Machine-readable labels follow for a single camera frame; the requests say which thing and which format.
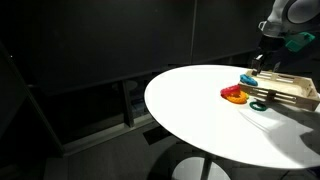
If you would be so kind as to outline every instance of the wooden tray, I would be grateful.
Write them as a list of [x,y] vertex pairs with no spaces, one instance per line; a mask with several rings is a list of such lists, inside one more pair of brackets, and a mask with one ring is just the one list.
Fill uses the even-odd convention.
[[315,111],[320,103],[318,92],[310,78],[268,71],[262,71],[258,76],[252,76],[252,70],[248,70],[246,75],[258,82],[258,86],[239,82],[241,90],[251,96],[310,111]]

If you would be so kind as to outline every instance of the white round table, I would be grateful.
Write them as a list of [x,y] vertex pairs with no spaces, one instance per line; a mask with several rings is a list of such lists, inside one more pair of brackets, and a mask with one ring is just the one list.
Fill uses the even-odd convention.
[[158,75],[145,102],[165,129],[210,154],[270,168],[320,165],[320,109],[303,111],[271,104],[265,112],[223,99],[220,90],[236,85],[248,69],[199,65]]

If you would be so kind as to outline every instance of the dark wall panel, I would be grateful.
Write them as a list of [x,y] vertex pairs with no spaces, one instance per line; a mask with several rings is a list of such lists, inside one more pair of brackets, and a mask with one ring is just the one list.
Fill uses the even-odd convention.
[[254,50],[273,0],[198,0],[193,62]]
[[27,96],[7,58],[0,44],[0,139]]
[[7,14],[7,23],[16,27],[4,38],[8,44],[16,40],[12,52],[47,94],[190,62],[194,0],[34,0],[9,6],[16,13]]

